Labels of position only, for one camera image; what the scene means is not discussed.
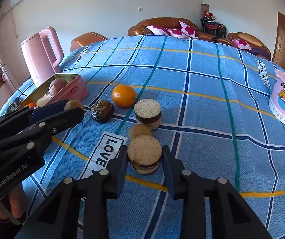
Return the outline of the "person left hand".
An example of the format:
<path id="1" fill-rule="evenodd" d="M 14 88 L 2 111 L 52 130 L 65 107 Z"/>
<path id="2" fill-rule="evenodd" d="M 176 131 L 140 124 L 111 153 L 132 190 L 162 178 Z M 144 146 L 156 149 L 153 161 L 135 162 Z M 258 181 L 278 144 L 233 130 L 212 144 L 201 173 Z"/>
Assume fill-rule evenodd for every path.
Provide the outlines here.
<path id="1" fill-rule="evenodd" d="M 26 211 L 26 195 L 22 183 L 8 192 L 11 213 L 14 218 L 20 218 Z M 5 212 L 0 208 L 0 219 L 7 219 Z"/>

